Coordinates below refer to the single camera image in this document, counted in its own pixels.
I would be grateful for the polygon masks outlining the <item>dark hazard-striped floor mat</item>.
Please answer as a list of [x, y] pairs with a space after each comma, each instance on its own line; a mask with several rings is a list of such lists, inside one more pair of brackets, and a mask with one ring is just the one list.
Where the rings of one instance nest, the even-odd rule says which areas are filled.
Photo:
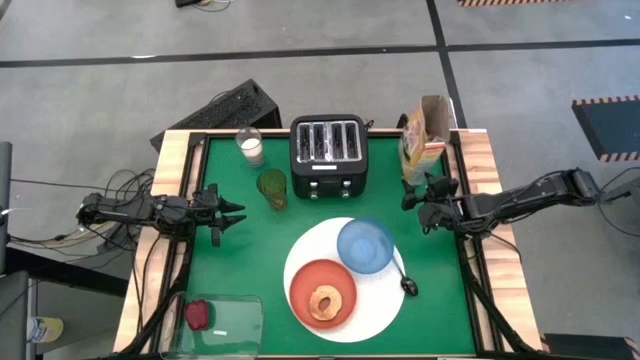
[[640, 95], [574, 100], [571, 109], [600, 162], [640, 161]]

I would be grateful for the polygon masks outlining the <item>orange plate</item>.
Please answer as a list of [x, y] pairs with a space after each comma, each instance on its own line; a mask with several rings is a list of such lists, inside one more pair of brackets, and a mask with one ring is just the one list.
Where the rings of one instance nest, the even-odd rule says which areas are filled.
[[[330, 285], [342, 295], [342, 308], [331, 321], [318, 321], [309, 312], [309, 298], [321, 285]], [[289, 303], [298, 320], [314, 329], [333, 329], [347, 322], [357, 303], [357, 287], [350, 272], [329, 259], [311, 261], [294, 275], [289, 286]]]

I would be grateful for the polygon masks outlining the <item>yellow cereal box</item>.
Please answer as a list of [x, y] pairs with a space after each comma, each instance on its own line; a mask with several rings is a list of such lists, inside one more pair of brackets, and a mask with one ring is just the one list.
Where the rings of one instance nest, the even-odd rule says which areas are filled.
[[398, 145], [403, 179], [412, 186], [426, 181], [450, 140], [450, 101], [442, 95], [424, 95], [409, 115], [400, 116]]

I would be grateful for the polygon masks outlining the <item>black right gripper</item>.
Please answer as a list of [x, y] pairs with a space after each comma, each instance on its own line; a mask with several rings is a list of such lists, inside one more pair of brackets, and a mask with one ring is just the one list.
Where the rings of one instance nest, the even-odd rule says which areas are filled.
[[[459, 234], [468, 234], [469, 229], [463, 224], [463, 215], [457, 205], [456, 193], [459, 181], [447, 177], [425, 173], [425, 194], [421, 198], [423, 205], [418, 210], [418, 219], [424, 234], [442, 227]], [[402, 180], [404, 195], [401, 209], [408, 211], [419, 202], [416, 187]]]

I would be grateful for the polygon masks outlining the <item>faceted tinted glass tumbler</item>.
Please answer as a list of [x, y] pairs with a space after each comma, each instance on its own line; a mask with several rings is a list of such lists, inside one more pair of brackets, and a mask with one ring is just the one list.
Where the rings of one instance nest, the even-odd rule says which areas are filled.
[[258, 176], [256, 186], [272, 208], [276, 210], [286, 208], [287, 178], [282, 171], [278, 169], [264, 170]]

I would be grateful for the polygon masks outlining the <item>yellow and white bottle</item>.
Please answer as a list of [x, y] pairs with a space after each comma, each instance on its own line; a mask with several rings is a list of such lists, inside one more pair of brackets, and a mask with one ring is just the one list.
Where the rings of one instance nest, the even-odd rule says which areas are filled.
[[26, 325], [26, 341], [29, 343], [54, 342], [64, 330], [64, 322], [60, 318], [30, 316]]

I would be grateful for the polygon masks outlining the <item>black four-slot toaster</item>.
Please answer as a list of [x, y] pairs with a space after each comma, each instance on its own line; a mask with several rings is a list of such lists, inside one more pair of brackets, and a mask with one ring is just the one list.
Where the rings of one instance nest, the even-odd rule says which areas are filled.
[[307, 115], [290, 126], [290, 168], [296, 196], [351, 198], [365, 189], [368, 132], [352, 114]]

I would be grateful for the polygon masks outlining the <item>dark grey cabinet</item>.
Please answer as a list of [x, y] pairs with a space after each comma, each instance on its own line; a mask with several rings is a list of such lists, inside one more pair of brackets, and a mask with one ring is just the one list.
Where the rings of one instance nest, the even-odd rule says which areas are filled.
[[29, 290], [25, 271], [0, 277], [0, 360], [38, 360], [35, 346], [26, 337]]

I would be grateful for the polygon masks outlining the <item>blue bowl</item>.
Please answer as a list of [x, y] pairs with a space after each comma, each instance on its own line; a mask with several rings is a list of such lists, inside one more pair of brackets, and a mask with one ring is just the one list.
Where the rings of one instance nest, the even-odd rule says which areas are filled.
[[375, 219], [352, 219], [340, 229], [337, 237], [340, 260], [358, 274], [384, 270], [392, 261], [394, 249], [393, 235]]

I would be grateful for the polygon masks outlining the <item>glass of milk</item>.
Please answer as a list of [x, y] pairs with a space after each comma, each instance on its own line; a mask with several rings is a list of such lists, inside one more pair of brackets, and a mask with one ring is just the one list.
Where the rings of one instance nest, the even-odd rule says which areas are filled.
[[260, 167], [264, 163], [262, 135], [258, 129], [245, 127], [235, 136], [236, 143], [252, 167]]

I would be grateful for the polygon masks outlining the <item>toasted bagel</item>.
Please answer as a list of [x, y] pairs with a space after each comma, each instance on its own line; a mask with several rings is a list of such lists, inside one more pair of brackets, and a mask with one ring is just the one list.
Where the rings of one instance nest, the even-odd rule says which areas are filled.
[[342, 295], [337, 288], [321, 285], [309, 298], [309, 312], [318, 321], [333, 320], [342, 308]]

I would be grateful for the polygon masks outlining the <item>large white plate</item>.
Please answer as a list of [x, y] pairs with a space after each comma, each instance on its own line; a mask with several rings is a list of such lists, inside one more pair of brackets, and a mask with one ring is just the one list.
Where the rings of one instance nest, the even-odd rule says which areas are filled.
[[[284, 264], [283, 286], [289, 303], [289, 286], [296, 272], [305, 264], [329, 259], [343, 265], [352, 275], [357, 287], [357, 303], [346, 323], [333, 329], [314, 329], [302, 324], [314, 335], [335, 343], [357, 343], [368, 340], [385, 330], [399, 313], [405, 293], [400, 286], [401, 276], [396, 266], [375, 274], [358, 274], [348, 269], [337, 252], [340, 229], [350, 221], [347, 217], [331, 218], [311, 227], [293, 244]], [[399, 252], [394, 253], [404, 269]]]

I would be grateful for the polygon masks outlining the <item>small red object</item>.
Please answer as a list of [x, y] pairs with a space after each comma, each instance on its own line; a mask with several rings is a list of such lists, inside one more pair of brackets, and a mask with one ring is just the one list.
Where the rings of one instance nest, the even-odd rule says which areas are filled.
[[184, 316], [192, 331], [200, 331], [209, 326], [209, 306], [205, 300], [188, 302], [184, 308]]

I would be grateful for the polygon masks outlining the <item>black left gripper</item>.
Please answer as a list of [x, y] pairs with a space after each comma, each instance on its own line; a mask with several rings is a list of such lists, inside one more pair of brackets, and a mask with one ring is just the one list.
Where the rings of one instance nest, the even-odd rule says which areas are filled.
[[245, 207], [219, 197], [217, 184], [210, 184], [203, 190], [193, 192], [190, 208], [196, 224], [209, 227], [214, 248], [221, 246], [221, 236], [226, 229], [246, 218], [245, 215], [221, 214], [241, 211]]

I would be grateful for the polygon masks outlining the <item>clear glass container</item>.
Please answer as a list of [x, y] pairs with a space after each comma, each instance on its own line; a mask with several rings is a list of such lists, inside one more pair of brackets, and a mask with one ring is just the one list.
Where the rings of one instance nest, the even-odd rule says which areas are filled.
[[[185, 320], [188, 302], [205, 300], [209, 326], [192, 331]], [[261, 299], [255, 295], [179, 292], [171, 298], [160, 335], [162, 360], [254, 360], [264, 324]]]

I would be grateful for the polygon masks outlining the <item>black spoon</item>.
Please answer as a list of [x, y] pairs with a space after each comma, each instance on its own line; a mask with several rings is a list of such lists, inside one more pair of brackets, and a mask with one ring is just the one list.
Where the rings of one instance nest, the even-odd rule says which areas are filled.
[[402, 269], [402, 267], [398, 263], [396, 257], [393, 257], [392, 260], [393, 260], [393, 263], [396, 266], [397, 270], [400, 273], [400, 276], [401, 276], [400, 285], [401, 285], [403, 291], [408, 296], [416, 297], [418, 295], [418, 293], [419, 293], [417, 284], [410, 277], [408, 277], [405, 274], [404, 270]]

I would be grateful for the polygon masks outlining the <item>black computer tower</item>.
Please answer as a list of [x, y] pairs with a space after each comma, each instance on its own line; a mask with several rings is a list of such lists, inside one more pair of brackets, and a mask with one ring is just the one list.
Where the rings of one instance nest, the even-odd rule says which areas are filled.
[[280, 129], [278, 105], [253, 79], [214, 96], [169, 130]]

